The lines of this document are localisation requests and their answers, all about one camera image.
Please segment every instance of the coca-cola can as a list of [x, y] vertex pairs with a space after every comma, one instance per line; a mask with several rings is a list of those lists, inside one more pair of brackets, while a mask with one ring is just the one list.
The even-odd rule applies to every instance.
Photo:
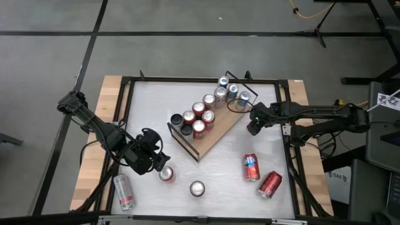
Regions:
[[207, 110], [202, 114], [201, 120], [206, 125], [206, 130], [210, 131], [214, 127], [215, 115], [212, 111]]
[[195, 139], [202, 139], [206, 135], [206, 125], [203, 121], [198, 120], [193, 123], [193, 137]]

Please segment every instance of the can top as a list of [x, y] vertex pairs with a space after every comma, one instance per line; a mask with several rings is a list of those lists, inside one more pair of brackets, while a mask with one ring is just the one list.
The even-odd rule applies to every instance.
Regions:
[[214, 91], [214, 95], [217, 97], [223, 98], [226, 95], [226, 89], [225, 87], [217, 87]]
[[185, 124], [181, 127], [182, 135], [188, 136], [193, 133], [192, 125]]
[[248, 101], [250, 100], [250, 94], [247, 91], [242, 91], [240, 92], [239, 98]]
[[193, 123], [194, 131], [200, 132], [200, 131], [203, 131], [205, 128], [206, 128], [206, 125], [204, 124], [203, 121], [195, 121]]
[[163, 169], [159, 173], [159, 177], [163, 181], [167, 181], [167, 180], [171, 179], [173, 175], [174, 175], [174, 171], [169, 166], [164, 166]]
[[202, 114], [202, 119], [205, 120], [205, 121], [207, 121], [207, 122], [213, 121], [214, 118], [215, 118], [215, 115], [214, 115], [214, 113], [213, 113], [212, 111], [210, 111], [210, 110], [207, 110], [207, 111], [205, 111], [205, 112]]
[[171, 123], [173, 125], [180, 125], [183, 122], [183, 117], [180, 114], [173, 114], [171, 116]]
[[201, 181], [194, 181], [190, 185], [190, 192], [194, 196], [197, 196], [197, 197], [202, 196], [204, 194], [205, 190], [206, 190], [206, 188], [204, 187], [204, 184]]
[[194, 119], [193, 111], [186, 111], [183, 113], [183, 119], [186, 121], [192, 121]]
[[205, 103], [212, 104], [215, 101], [215, 96], [212, 94], [206, 94], [203, 99]]
[[195, 102], [192, 108], [193, 111], [201, 112], [204, 110], [204, 104], [202, 102]]
[[236, 84], [231, 84], [231, 85], [229, 85], [228, 90], [229, 90], [229, 92], [236, 93], [239, 91], [239, 87]]

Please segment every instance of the can lid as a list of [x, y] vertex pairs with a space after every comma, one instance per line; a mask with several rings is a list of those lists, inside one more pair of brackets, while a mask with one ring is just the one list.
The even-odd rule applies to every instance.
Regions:
[[183, 119], [186, 121], [191, 121], [194, 119], [194, 112], [193, 111], [186, 111], [183, 113]]
[[173, 114], [171, 116], [171, 123], [173, 125], [180, 125], [183, 122], [183, 117], [180, 114]]
[[192, 125], [185, 124], [181, 127], [181, 134], [188, 136], [193, 133]]
[[163, 169], [159, 173], [160, 179], [163, 181], [166, 181], [168, 179], [171, 179], [174, 174], [174, 171], [172, 170], [171, 167], [169, 166], [164, 166]]
[[203, 131], [205, 128], [206, 128], [206, 125], [204, 124], [203, 121], [195, 121], [195, 122], [193, 123], [193, 129], [194, 129], [194, 131], [201, 132], [201, 131]]
[[226, 89], [225, 87], [217, 87], [217, 89], [215, 89], [214, 94], [217, 97], [223, 98], [226, 95]]
[[197, 197], [202, 196], [204, 194], [205, 190], [206, 190], [206, 187], [204, 186], [204, 184], [201, 181], [194, 181], [190, 185], [190, 192], [194, 196], [197, 196]]
[[212, 104], [215, 101], [215, 96], [212, 94], [206, 94], [203, 99], [205, 103]]
[[207, 110], [207, 111], [205, 111], [205, 112], [202, 114], [202, 119], [205, 120], [205, 121], [207, 121], [207, 122], [213, 121], [214, 118], [215, 118], [215, 115], [214, 115], [214, 113], [213, 113], [212, 111], [210, 111], [210, 110]]
[[202, 102], [195, 102], [192, 108], [193, 111], [201, 112], [204, 110], [204, 104]]

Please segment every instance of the table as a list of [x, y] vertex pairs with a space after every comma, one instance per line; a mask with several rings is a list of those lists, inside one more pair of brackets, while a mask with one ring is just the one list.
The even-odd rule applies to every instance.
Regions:
[[[114, 119], [117, 99], [121, 87], [121, 80], [123, 80], [122, 76], [106, 76], [104, 78], [95, 113], [106, 122], [111, 122]], [[291, 100], [300, 104], [308, 104], [303, 81], [290, 80], [288, 81], [288, 84]], [[125, 89], [121, 90], [121, 92], [128, 93], [129, 88], [126, 86]], [[120, 109], [124, 109], [125, 105], [127, 104], [126, 96], [127, 94], [124, 94]], [[122, 117], [123, 113], [124, 110], [119, 110], [119, 113], [117, 112], [116, 114]], [[297, 121], [297, 124], [301, 124], [303, 126], [309, 126], [312, 123], [313, 122], [310, 119], [301, 119]], [[88, 142], [93, 140], [95, 140], [94, 134], [90, 134]], [[309, 142], [317, 144], [315, 139], [310, 139]], [[315, 198], [323, 206], [323, 208], [328, 213], [333, 214], [318, 149], [312, 146], [304, 146], [301, 148], [301, 152], [308, 188], [314, 194]], [[104, 153], [105, 151], [98, 143], [92, 144], [86, 148], [82, 166], [77, 177], [74, 196], [72, 197], [71, 209], [79, 207], [98, 184], [104, 162]], [[108, 189], [109, 186], [106, 186], [104, 189], [103, 198], [99, 206], [100, 209], [106, 208]], [[305, 207], [303, 195], [298, 187], [297, 200], [299, 202], [299, 213], [304, 215]]]

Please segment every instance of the red and silver can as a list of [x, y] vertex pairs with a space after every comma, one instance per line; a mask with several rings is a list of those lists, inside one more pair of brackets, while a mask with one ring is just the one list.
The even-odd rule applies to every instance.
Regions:
[[257, 181], [260, 179], [258, 160], [254, 153], [244, 155], [244, 177], [247, 181]]
[[193, 123], [193, 137], [195, 139], [202, 139], [206, 135], [206, 125], [203, 121], [195, 121]]
[[207, 110], [202, 114], [201, 120], [206, 125], [206, 130], [210, 131], [214, 127], [215, 115], [212, 111]]
[[194, 116], [194, 112], [193, 111], [186, 111], [183, 113], [182, 115], [183, 117], [183, 123], [184, 124], [193, 124], [194, 121], [196, 121], [196, 117]]
[[125, 211], [135, 206], [128, 177], [125, 174], [120, 174], [114, 177], [114, 185], [115, 190], [117, 191], [121, 209]]
[[204, 107], [206, 107], [206, 110], [212, 110], [215, 107], [215, 96], [213, 94], [206, 94], [202, 98], [202, 103], [204, 104]]
[[174, 181], [174, 171], [169, 166], [164, 166], [159, 173], [159, 177], [162, 181], [171, 183]]
[[261, 184], [258, 192], [263, 198], [270, 199], [282, 182], [282, 176], [275, 171], [271, 171], [265, 181]]

